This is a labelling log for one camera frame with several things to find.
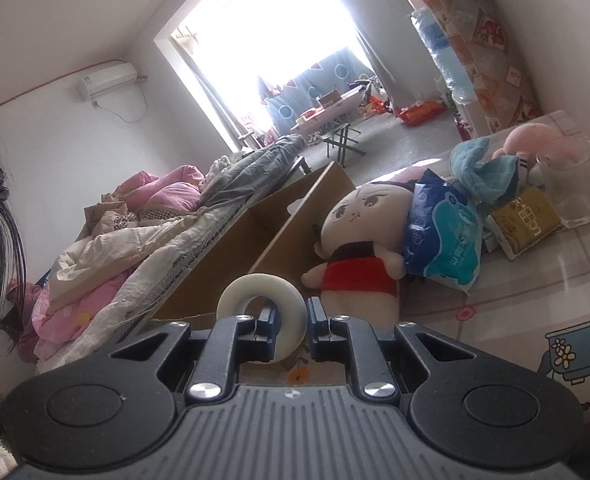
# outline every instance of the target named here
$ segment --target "blue plastic bag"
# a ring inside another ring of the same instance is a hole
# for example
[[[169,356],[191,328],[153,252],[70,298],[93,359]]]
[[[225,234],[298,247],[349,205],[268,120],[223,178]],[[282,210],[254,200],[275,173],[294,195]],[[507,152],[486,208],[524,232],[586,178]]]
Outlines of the blue plastic bag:
[[[467,291],[480,273],[482,219],[433,171],[415,184],[404,239],[406,272]]]

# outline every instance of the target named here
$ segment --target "ceiling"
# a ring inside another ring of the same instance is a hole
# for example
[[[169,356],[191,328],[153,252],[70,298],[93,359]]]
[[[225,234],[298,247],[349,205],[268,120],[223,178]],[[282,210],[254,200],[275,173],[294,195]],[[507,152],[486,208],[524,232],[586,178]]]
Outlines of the ceiling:
[[[0,102],[123,56],[164,0],[0,0]]]

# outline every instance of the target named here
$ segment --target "orange flower print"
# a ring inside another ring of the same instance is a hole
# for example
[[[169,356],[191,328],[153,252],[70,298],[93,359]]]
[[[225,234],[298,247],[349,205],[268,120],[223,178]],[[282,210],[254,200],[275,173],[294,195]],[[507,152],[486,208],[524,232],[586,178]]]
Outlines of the orange flower print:
[[[308,381],[310,381],[310,368],[307,366],[298,366],[289,373],[289,384],[305,384]]]
[[[475,307],[472,305],[464,305],[455,313],[457,321],[468,321],[475,316]]]

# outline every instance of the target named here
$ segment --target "tape roll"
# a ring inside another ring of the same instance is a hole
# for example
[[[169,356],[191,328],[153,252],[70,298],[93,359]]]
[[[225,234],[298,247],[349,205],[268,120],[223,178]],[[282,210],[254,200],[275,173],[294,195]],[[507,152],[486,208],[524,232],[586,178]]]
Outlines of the tape roll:
[[[280,311],[281,328],[275,340],[275,355],[270,361],[275,363],[286,359],[306,335],[306,303],[292,283],[271,274],[242,276],[222,293],[216,319],[243,314],[251,300],[259,297],[268,298]]]

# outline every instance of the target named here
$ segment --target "blue pattern cloth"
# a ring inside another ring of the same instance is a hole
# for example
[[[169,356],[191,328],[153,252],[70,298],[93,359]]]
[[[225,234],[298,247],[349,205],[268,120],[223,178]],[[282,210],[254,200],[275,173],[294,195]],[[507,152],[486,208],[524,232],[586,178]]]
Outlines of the blue pattern cloth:
[[[343,48],[295,76],[283,86],[281,94],[262,103],[280,135],[284,136],[291,132],[300,115],[318,106],[318,97],[336,89],[343,94],[349,90],[348,83],[373,75],[354,53]]]

